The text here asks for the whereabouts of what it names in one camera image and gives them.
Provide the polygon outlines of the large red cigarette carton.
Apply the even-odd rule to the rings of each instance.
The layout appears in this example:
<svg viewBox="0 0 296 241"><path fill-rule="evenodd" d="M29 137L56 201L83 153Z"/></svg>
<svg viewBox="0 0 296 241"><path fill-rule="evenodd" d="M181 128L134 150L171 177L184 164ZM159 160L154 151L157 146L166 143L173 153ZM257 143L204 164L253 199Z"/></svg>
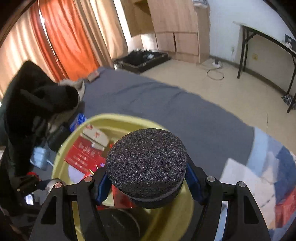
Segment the large red cigarette carton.
<svg viewBox="0 0 296 241"><path fill-rule="evenodd" d="M95 173L106 163L109 138L92 124L86 125L67 152L64 161L83 174Z"/></svg>

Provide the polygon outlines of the black round sponge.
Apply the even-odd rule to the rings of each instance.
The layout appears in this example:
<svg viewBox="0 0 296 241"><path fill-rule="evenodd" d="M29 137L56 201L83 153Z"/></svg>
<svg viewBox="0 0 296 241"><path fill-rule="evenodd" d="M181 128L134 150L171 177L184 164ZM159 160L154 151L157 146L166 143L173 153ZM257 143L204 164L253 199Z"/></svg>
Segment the black round sponge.
<svg viewBox="0 0 296 241"><path fill-rule="evenodd" d="M183 142L173 133L145 128L128 133L112 146L106 173L113 186L137 206L155 209L177 197L187 157Z"/></svg>

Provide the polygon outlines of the blue white patterned blanket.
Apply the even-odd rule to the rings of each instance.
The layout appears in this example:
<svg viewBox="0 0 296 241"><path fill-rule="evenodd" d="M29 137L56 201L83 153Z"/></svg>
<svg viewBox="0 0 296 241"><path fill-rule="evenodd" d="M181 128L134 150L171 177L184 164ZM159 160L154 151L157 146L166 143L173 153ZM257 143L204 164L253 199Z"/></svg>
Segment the blue white patterned blanket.
<svg viewBox="0 0 296 241"><path fill-rule="evenodd" d="M246 164L229 158L220 182L243 181L266 221L271 240L280 240L295 220L295 155L262 130L254 129L254 141Z"/></svg>

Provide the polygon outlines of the yellow plastic basin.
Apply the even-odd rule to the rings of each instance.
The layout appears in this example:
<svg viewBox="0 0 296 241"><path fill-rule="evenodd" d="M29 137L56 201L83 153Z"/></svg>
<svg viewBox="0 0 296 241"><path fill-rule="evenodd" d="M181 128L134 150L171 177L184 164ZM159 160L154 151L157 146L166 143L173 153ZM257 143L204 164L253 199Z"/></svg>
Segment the yellow plastic basin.
<svg viewBox="0 0 296 241"><path fill-rule="evenodd" d="M158 123L135 116L104 113L93 116L79 125L74 132L63 142L55 157L51 177L64 181L67 185L74 184L73 178L68 174L69 164L64 158L83 129L91 124L104 132L107 137L116 142L129 132L143 128L165 128ZM181 240L186 233L194 212L194 201L187 183L184 181L177 197L162 208L144 209L149 218L148 224L141 240Z"/></svg>

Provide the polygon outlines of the grey bed sheet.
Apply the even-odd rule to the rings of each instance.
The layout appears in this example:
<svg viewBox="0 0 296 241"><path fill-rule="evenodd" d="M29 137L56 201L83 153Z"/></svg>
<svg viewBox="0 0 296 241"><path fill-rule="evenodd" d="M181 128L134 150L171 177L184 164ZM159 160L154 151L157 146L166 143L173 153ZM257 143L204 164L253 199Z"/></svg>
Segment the grey bed sheet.
<svg viewBox="0 0 296 241"><path fill-rule="evenodd" d="M144 118L179 137L194 164L224 182L243 179L254 130L225 109L181 88L127 71L99 69L86 84L84 114Z"/></svg>

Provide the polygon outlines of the blue snack packet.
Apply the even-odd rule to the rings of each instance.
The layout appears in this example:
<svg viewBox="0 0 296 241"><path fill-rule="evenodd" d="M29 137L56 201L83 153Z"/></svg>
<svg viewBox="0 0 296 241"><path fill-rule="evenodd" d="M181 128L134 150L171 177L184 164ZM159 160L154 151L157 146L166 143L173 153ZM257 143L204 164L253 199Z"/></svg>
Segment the blue snack packet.
<svg viewBox="0 0 296 241"><path fill-rule="evenodd" d="M78 113L77 116L74 118L72 123L69 125L70 132L74 132L76 128L81 125L82 123L86 122L87 118L83 113Z"/></svg>

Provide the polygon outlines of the black jacket pile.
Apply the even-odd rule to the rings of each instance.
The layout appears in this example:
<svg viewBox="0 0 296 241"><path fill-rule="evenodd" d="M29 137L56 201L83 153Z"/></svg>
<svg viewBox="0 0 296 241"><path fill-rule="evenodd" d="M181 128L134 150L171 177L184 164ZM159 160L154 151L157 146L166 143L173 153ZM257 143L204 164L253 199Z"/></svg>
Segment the black jacket pile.
<svg viewBox="0 0 296 241"><path fill-rule="evenodd" d="M31 156L71 120L84 92L83 81L55 83L31 61L10 82L1 105L1 240L30 240L42 206L24 198L47 185L31 174Z"/></svg>

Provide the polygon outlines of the black open suitcase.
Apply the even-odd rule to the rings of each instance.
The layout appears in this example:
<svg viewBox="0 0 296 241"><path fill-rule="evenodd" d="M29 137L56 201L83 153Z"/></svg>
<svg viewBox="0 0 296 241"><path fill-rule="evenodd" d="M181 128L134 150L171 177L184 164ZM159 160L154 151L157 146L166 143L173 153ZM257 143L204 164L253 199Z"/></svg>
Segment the black open suitcase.
<svg viewBox="0 0 296 241"><path fill-rule="evenodd" d="M133 50L128 55L114 60L114 65L122 70L140 74L169 61L168 53L156 50Z"/></svg>

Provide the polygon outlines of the orange curtain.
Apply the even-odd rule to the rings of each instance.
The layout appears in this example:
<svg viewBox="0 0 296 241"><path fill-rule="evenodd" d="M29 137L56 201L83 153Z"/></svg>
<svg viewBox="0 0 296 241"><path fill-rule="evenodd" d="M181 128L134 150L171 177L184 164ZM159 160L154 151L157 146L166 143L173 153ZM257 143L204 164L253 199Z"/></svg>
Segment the orange curtain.
<svg viewBox="0 0 296 241"><path fill-rule="evenodd" d="M76 81L100 66L74 1L35 1L29 13L54 81Z"/></svg>

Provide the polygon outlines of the black folding table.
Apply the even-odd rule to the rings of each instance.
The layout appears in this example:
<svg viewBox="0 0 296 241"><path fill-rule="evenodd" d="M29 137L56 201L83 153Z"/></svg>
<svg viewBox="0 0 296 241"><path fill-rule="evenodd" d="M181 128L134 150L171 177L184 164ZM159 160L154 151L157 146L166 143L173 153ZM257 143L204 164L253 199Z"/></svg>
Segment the black folding table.
<svg viewBox="0 0 296 241"><path fill-rule="evenodd" d="M287 113L295 109L295 50L288 42L250 27L234 22L241 29L241 52L237 78L243 72L258 76L282 94L288 106Z"/></svg>

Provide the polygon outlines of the wooden wardrobe cabinet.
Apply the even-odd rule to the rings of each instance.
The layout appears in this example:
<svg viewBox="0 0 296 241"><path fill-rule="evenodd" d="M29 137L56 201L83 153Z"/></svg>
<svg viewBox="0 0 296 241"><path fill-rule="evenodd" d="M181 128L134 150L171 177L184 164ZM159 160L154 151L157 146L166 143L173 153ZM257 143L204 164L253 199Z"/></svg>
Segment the wooden wardrobe cabinet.
<svg viewBox="0 0 296 241"><path fill-rule="evenodd" d="M210 55L207 1L121 1L131 37L145 49L167 52L176 60L203 63Z"/></svg>

